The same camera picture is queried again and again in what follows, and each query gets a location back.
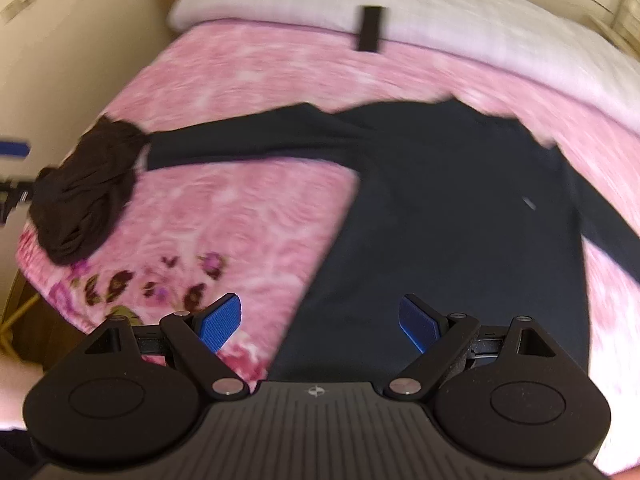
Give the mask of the black long-sleeve garment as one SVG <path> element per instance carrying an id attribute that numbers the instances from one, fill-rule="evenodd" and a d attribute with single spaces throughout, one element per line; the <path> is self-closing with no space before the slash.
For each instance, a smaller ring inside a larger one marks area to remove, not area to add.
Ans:
<path id="1" fill-rule="evenodd" d="M 638 235 L 558 148 L 457 100 L 335 114 L 297 104 L 158 132 L 148 165 L 278 156 L 336 162 L 360 185 L 272 361 L 272 380 L 385 385 L 416 357 L 398 325 L 408 292 L 488 325 L 528 314 L 586 366 L 582 244 L 639 273 Z"/>

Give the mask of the dark brown crumpled garment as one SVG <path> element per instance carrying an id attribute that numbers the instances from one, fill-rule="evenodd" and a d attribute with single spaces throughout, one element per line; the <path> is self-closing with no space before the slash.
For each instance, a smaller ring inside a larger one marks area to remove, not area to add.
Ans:
<path id="1" fill-rule="evenodd" d="M 136 184 L 149 136 L 130 122 L 100 117 L 57 167 L 40 171 L 29 217 L 57 266 L 91 256 L 113 232 Z"/>

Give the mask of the pink rose pattern blanket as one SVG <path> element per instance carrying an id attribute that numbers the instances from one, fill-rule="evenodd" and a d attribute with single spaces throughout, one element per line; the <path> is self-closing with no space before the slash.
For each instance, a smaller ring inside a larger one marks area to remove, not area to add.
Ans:
<path id="1" fill-rule="evenodd" d="M 251 22 L 203 24 L 175 41 L 107 107 L 113 122 L 149 136 L 136 184 L 107 240 L 57 266 L 27 223 L 21 271 L 78 330 L 111 314 L 154 324 L 198 312 L 227 292 L 242 322 L 221 359 L 250 384 L 268 373 L 306 291 L 341 231 L 360 185 L 323 159 L 268 157 L 152 169 L 152 136 L 309 104 L 335 114 L 377 102 L 457 100 L 515 119 L 558 148 L 639 238 L 639 133 L 595 107 L 506 70 L 386 42 L 358 52 L 349 36 Z M 607 474 L 639 463 L 639 273 L 582 244 L 591 380 L 611 408 L 596 464 Z"/>

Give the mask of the white striped quilt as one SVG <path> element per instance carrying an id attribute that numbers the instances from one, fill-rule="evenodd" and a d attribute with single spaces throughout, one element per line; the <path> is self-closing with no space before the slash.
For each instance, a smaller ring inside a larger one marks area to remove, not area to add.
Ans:
<path id="1" fill-rule="evenodd" d="M 177 0 L 176 32 L 225 18 L 356 34 L 366 6 L 383 10 L 380 36 L 506 70 L 639 129 L 639 63 L 581 24 L 526 0 Z"/>

